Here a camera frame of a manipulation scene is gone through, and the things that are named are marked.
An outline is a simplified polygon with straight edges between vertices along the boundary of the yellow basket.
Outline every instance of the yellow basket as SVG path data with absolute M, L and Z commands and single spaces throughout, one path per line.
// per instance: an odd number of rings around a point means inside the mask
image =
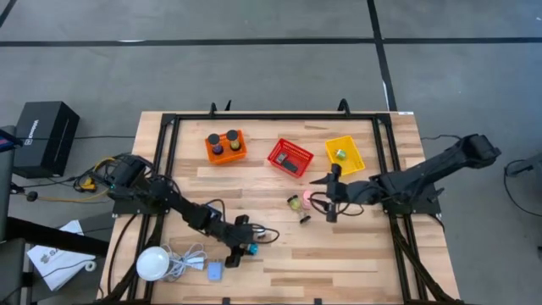
M 340 160 L 335 156 L 335 152 L 342 149 L 346 152 L 346 158 Z M 328 153 L 329 161 L 338 164 L 342 168 L 342 175 L 355 173 L 358 170 L 365 169 L 362 156 L 359 154 L 356 143 L 351 136 L 342 136 L 325 142 L 325 151 Z

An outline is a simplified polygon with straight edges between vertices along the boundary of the wooden tabletop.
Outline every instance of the wooden tabletop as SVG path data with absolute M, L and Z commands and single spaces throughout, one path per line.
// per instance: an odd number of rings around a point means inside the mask
M 405 169 L 423 161 L 414 115 L 390 115 L 401 167 Z M 161 112 L 142 113 L 134 154 L 153 159 L 161 116 Z M 243 131 L 248 149 L 246 158 L 211 165 L 203 140 L 211 133 L 231 129 Z M 324 303 L 402 302 L 390 224 L 380 205 L 366 206 L 361 216 L 340 215 L 334 225 L 312 210 L 310 222 L 301 226 L 298 215 L 286 204 L 288 197 L 301 195 L 305 190 L 324 190 L 324 186 L 309 185 L 330 169 L 324 141 L 346 135 L 354 138 L 366 169 L 341 177 L 341 181 L 366 180 L 370 175 L 379 174 L 373 127 L 369 121 L 183 121 L 173 171 L 183 196 L 199 203 L 222 198 L 229 222 L 247 214 L 251 222 L 279 230 L 280 238 L 271 245 L 261 245 L 257 256 L 243 257 L 239 268 L 226 269 L 221 282 L 209 282 L 206 270 L 194 269 L 189 269 L 174 283 L 157 282 L 152 303 L 221 303 L 223 297 L 230 297 L 233 303 L 312 303 L 317 297 Z M 290 177 L 267 161 L 279 138 L 314 153 L 312 163 L 300 179 Z M 385 137 L 383 142 L 390 167 Z M 115 222 L 101 282 L 105 291 L 111 252 L 129 217 L 122 216 Z M 422 262 L 448 294 L 459 297 L 442 228 L 425 215 L 414 215 L 412 220 Z M 113 287 L 134 260 L 140 224 L 141 216 L 138 216 L 120 242 L 113 266 Z M 178 213 L 170 213 L 165 219 L 162 243 L 168 243 L 177 253 L 184 253 L 195 242 L 205 245 L 211 259 L 224 260 L 230 254 L 223 244 L 188 228 Z M 412 267 L 409 263 L 407 267 L 412 296 L 416 297 Z M 143 290 L 144 281 L 140 280 L 139 297 Z

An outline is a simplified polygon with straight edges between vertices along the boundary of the black box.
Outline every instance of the black box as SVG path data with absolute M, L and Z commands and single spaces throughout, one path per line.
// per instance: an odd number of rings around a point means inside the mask
M 16 135 L 23 147 L 15 150 L 14 173 L 25 178 L 64 174 L 79 115 L 63 102 L 28 102 L 20 114 Z

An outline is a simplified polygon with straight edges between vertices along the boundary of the gray floor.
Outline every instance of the gray floor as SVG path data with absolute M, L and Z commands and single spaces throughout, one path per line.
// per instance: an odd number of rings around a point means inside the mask
M 7 3 L 0 0 L 0 9 Z M 542 3 L 521 0 L 378 0 L 384 38 L 542 36 Z M 19 0 L 1 41 L 138 40 L 281 36 L 371 36 L 363 0 Z M 542 44 L 386 46 L 397 106 L 414 111 L 422 136 L 483 133 L 503 154 L 493 167 L 440 183 L 446 239 L 462 298 L 483 304 L 542 299 L 542 219 L 513 207 L 503 166 L 540 153 Z M 63 100 L 82 121 L 78 135 L 133 135 L 142 110 L 386 110 L 372 45 L 258 47 L 0 48 L 0 125 L 28 101 Z M 78 141 L 74 175 L 94 160 L 128 152 L 131 140 Z M 428 156 L 449 146 L 424 143 Z M 15 181 L 30 184 L 17 177 Z M 510 180 L 517 200 L 542 213 L 531 174 Z M 66 187 L 43 195 L 73 196 Z M 45 225 L 110 211 L 13 198 L 10 214 Z M 93 289 L 43 303 L 90 301 Z

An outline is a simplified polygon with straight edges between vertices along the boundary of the red basket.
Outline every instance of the red basket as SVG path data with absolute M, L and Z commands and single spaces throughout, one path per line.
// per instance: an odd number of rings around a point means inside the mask
M 286 159 L 283 161 L 282 164 L 277 162 L 277 157 L 281 153 L 286 153 Z M 285 139 L 279 139 L 279 142 L 277 143 L 277 145 L 275 145 L 273 151 L 269 154 L 268 161 L 273 166 L 282 169 L 289 175 L 293 175 L 294 177 L 299 178 L 305 173 L 305 169 L 307 169 L 308 165 L 311 163 L 312 157 L 314 157 L 313 154 L 301 147 L 298 147 L 296 144 Z M 283 166 L 285 161 L 288 161 L 297 167 L 295 173 Z

